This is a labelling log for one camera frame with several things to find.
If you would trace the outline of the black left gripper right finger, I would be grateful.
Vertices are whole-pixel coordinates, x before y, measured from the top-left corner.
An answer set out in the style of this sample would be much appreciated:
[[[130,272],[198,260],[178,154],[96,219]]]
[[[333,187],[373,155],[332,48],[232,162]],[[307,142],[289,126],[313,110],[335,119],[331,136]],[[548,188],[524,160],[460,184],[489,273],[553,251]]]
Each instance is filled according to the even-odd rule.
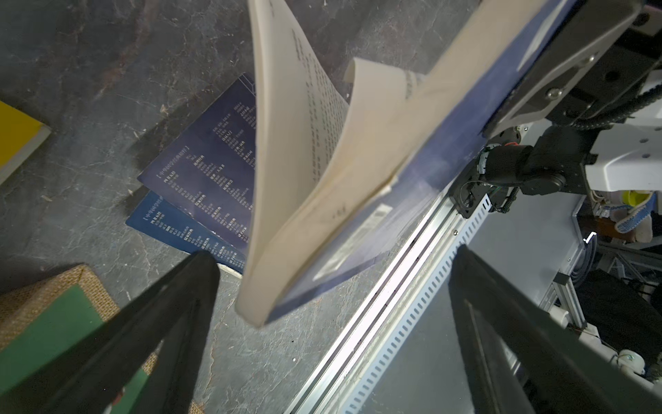
[[[558,413],[659,413],[661,399],[553,319],[467,246],[449,277],[453,319],[477,413],[531,413],[509,348]]]

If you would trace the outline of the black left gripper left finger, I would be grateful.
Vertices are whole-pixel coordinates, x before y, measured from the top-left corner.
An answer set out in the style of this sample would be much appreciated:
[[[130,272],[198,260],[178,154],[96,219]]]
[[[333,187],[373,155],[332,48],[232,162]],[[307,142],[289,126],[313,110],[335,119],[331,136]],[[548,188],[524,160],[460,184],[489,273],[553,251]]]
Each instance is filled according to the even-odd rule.
[[[134,413],[186,413],[220,281],[214,256],[189,255],[109,322],[10,389],[3,413],[102,413],[148,360]]]

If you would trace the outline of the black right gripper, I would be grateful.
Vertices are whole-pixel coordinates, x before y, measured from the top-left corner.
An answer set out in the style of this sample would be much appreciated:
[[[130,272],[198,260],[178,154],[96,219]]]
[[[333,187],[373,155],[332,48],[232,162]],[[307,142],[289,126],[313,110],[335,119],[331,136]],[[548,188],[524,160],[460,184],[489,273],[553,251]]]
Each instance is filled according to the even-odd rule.
[[[661,99],[643,91],[661,67],[659,1],[579,1],[483,129],[548,119],[576,129],[620,122]]]

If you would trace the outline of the dark blue text-back book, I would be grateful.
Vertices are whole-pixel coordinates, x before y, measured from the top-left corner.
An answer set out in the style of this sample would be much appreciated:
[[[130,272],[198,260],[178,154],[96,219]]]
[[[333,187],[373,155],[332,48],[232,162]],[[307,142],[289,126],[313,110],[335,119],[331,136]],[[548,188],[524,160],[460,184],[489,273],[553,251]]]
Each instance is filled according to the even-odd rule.
[[[253,213],[256,118],[255,83],[244,73],[138,177],[242,254]]]

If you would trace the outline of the dark blue barcode book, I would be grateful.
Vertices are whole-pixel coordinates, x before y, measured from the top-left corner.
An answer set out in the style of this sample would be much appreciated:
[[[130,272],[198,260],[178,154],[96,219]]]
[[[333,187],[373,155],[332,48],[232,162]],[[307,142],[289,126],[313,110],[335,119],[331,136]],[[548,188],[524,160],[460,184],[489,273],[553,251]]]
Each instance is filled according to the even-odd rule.
[[[248,9],[257,162],[235,309],[261,327],[389,252],[479,152],[572,2],[484,1],[426,75],[352,60],[350,100],[285,2]]]

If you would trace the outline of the yellow book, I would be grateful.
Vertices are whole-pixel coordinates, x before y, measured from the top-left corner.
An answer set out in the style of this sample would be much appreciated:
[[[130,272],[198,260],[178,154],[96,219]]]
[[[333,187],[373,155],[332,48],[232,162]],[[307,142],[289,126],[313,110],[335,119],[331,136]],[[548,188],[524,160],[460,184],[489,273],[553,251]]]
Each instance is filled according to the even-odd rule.
[[[51,128],[1,103],[1,176],[3,184],[51,135]]]

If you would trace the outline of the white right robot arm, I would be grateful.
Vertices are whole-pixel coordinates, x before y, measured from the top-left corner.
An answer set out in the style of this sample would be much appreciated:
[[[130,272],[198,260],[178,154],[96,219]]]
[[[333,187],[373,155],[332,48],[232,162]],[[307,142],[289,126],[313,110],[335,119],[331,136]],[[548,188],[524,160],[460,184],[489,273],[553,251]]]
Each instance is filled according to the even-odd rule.
[[[524,76],[484,128],[457,197],[661,188],[661,4],[570,1],[541,25]]]

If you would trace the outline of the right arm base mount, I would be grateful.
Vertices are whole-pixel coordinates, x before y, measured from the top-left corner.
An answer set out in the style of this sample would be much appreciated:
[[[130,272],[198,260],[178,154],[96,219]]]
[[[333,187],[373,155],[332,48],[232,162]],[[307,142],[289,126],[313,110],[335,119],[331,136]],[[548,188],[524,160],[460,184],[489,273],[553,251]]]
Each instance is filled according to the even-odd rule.
[[[491,202],[490,212],[506,214],[519,195],[519,187],[493,186],[480,179],[477,162],[473,160],[453,181],[448,196],[462,217],[468,219],[486,196]]]

